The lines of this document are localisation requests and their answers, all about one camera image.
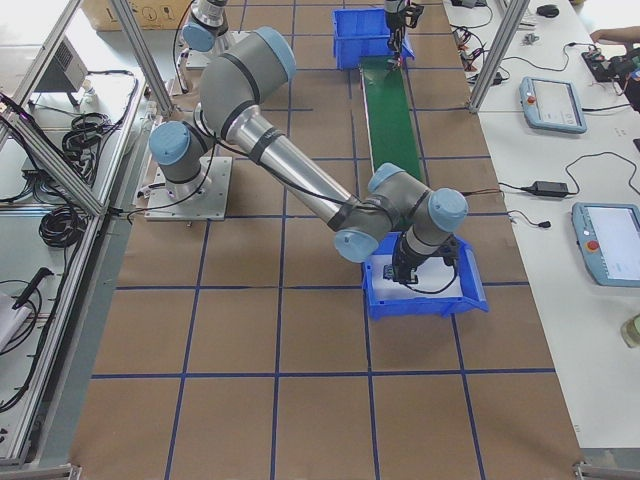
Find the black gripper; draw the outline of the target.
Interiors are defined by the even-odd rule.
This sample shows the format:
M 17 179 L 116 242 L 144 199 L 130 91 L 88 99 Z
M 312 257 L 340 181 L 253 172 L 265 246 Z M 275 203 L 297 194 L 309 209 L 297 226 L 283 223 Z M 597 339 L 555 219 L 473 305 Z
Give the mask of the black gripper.
M 424 6 L 410 0 L 385 0 L 383 8 L 389 29 L 388 48 L 401 50 L 406 30 L 418 25 Z
M 420 257 L 411 252 L 395 251 L 392 256 L 392 279 L 403 285 L 415 285 L 419 282 L 417 268 Z

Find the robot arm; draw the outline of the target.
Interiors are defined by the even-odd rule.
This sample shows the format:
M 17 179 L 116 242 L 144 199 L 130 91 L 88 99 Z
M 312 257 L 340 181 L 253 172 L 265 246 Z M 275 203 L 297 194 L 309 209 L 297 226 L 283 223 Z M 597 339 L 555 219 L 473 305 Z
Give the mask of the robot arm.
M 432 190 L 402 168 L 385 163 L 372 176 L 368 197 L 359 200 L 262 115 L 262 101 L 295 72 L 288 42 L 268 26 L 214 56 L 200 79 L 200 109 L 193 120 L 165 122 L 149 138 L 166 182 L 200 184 L 201 156 L 225 140 L 325 221 L 345 259 L 364 262 L 389 232 L 398 231 L 389 269 L 393 281 L 417 284 L 417 269 L 430 258 L 440 257 L 456 268 L 454 233 L 468 213 L 460 192 Z
M 194 1 L 182 27 L 182 37 L 192 50 L 201 53 L 222 53 L 236 43 L 229 31 L 225 7 L 227 1 Z M 385 23 L 389 30 L 388 48 L 397 55 L 407 29 L 417 26 L 424 7 L 412 1 L 385 1 Z

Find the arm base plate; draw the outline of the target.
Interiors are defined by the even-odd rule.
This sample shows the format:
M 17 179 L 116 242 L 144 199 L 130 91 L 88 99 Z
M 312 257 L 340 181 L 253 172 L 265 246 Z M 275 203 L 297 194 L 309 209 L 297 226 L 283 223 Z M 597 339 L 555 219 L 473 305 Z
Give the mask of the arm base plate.
M 148 221 L 223 221 L 226 217 L 232 173 L 231 157 L 201 157 L 200 173 L 187 183 L 165 179 L 156 168 L 158 188 L 149 191 L 143 215 Z

